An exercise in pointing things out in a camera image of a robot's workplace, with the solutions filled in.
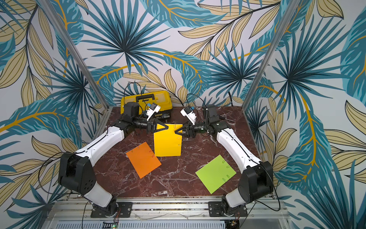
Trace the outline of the yellow paper sheet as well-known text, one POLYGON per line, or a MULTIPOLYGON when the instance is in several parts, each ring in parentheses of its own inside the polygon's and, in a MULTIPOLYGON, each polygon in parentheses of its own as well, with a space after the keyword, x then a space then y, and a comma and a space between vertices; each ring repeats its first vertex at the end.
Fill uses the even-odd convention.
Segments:
POLYGON ((154 152, 157 157, 180 156, 182 136, 175 133, 182 124, 167 124, 167 130, 154 133, 154 152))

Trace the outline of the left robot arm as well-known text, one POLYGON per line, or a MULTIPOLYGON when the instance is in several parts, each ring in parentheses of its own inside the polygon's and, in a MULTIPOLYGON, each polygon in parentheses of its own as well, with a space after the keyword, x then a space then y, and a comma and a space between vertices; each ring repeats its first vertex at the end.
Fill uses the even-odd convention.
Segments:
POLYGON ((60 157, 59 185, 83 196, 104 216, 116 216, 119 211, 116 197, 98 184, 93 167, 105 153, 134 130, 145 129, 156 133, 159 131, 158 125, 162 126, 162 130, 167 130, 167 125, 153 117, 160 109, 159 105, 152 103, 146 111, 147 116, 142 117, 139 103, 128 102, 124 105, 123 114, 104 133, 74 153, 64 153, 60 157))

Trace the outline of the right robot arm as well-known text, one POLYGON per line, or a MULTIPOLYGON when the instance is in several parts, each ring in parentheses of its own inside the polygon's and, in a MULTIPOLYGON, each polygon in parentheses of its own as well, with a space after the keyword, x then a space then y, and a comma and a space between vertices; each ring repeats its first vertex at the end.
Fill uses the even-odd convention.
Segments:
POLYGON ((241 172, 238 187, 223 195, 219 210, 220 216, 231 216, 239 207, 271 194, 274 189, 273 167, 268 161, 263 162, 255 156, 236 136, 234 130, 218 115, 214 106, 203 108, 203 121, 196 121, 196 114, 190 107, 181 110, 181 115, 188 121, 175 133, 188 138, 195 138, 198 133, 207 133, 216 137, 234 159, 241 172))

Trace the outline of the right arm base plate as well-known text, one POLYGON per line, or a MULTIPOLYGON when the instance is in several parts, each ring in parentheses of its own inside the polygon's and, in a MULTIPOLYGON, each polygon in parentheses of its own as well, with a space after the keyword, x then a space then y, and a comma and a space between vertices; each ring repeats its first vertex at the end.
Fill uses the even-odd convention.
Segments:
POLYGON ((245 217, 248 215, 245 205, 232 208, 224 201, 208 202, 208 210, 210 217, 245 217))

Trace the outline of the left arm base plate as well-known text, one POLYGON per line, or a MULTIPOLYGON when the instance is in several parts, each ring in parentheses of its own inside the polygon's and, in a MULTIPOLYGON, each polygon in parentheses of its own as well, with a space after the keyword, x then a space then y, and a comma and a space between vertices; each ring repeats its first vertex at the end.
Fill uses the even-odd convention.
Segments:
POLYGON ((91 218, 129 218, 132 211, 132 202, 113 202, 102 208, 93 205, 91 218))

